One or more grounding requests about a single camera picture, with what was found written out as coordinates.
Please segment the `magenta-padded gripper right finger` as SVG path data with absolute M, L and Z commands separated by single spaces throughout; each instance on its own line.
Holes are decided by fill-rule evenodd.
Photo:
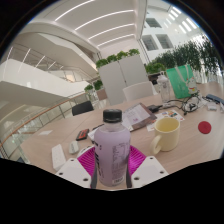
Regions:
M 154 156 L 146 156 L 134 146 L 130 147 L 126 185 L 140 188 L 168 175 L 165 168 Z

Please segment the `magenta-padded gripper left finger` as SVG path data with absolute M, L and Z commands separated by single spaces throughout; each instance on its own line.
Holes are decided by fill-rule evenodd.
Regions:
M 76 158 L 70 158 L 56 173 L 57 176 L 84 188 L 97 186 L 95 147 L 82 149 Z

